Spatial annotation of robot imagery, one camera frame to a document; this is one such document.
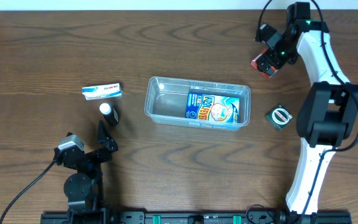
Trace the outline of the red small box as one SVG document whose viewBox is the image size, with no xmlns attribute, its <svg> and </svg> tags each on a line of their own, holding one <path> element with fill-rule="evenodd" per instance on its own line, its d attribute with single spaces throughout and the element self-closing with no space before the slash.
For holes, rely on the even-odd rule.
<svg viewBox="0 0 358 224">
<path fill-rule="evenodd" d="M 263 51 L 250 62 L 250 64 L 268 80 L 278 71 L 278 68 L 269 59 L 269 53 L 269 49 L 263 49 Z"/>
</svg>

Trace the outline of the green Zam-Buk box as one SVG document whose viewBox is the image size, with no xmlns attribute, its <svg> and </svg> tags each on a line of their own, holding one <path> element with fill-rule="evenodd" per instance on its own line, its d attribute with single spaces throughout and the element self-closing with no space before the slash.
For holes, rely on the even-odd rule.
<svg viewBox="0 0 358 224">
<path fill-rule="evenodd" d="M 277 130 L 282 130 L 293 120 L 293 115 L 281 104 L 272 109 L 265 119 Z"/>
</svg>

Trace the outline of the blue Kool Fever box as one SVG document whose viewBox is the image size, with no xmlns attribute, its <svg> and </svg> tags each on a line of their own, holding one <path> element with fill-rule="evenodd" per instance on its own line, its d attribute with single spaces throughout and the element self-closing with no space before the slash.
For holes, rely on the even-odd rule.
<svg viewBox="0 0 358 224">
<path fill-rule="evenodd" d="M 231 96 L 189 92 L 185 118 L 219 123 L 238 123 L 240 99 Z"/>
</svg>

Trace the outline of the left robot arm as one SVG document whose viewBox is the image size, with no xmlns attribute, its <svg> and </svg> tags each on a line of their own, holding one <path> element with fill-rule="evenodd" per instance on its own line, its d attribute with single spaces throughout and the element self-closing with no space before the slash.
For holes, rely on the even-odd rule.
<svg viewBox="0 0 358 224">
<path fill-rule="evenodd" d="M 85 144 L 73 133 L 68 133 L 54 149 L 54 161 L 58 166 L 76 170 L 64 183 L 69 210 L 75 213 L 90 212 L 104 204 L 103 172 L 101 164 L 112 159 L 118 150 L 103 121 L 98 123 L 97 150 L 85 153 Z"/>
</svg>

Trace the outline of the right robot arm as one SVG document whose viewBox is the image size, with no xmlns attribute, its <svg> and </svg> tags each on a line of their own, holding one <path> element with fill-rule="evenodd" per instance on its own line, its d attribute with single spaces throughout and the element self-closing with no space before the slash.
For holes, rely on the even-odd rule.
<svg viewBox="0 0 358 224">
<path fill-rule="evenodd" d="M 264 77 L 271 78 L 285 64 L 302 58 L 311 88 L 296 120 L 301 153 L 295 179 L 286 196 L 290 213 L 312 216 L 330 160 L 358 142 L 358 85 L 342 72 L 331 48 L 323 18 L 311 18 L 310 2 L 287 7 L 286 30 L 279 33 L 258 24 L 255 41 L 267 48 L 251 61 Z"/>
</svg>

